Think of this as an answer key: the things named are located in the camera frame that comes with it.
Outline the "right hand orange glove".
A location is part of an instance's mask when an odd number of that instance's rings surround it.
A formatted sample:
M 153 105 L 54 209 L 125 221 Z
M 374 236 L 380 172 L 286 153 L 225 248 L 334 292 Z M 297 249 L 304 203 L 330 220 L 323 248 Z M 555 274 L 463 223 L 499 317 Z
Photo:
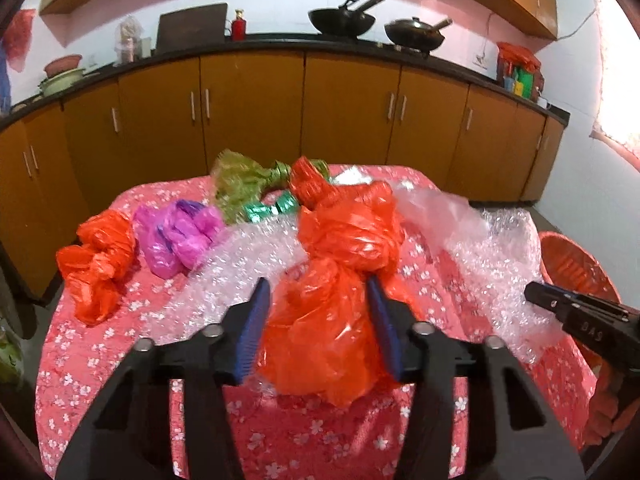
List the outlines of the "right hand orange glove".
M 624 431 L 638 412 L 639 400 L 634 400 L 625 411 L 620 411 L 620 402 L 611 386 L 613 377 L 612 367 L 603 362 L 596 391 L 589 403 L 589 416 L 584 431 L 587 446 L 600 445 L 611 434 Z

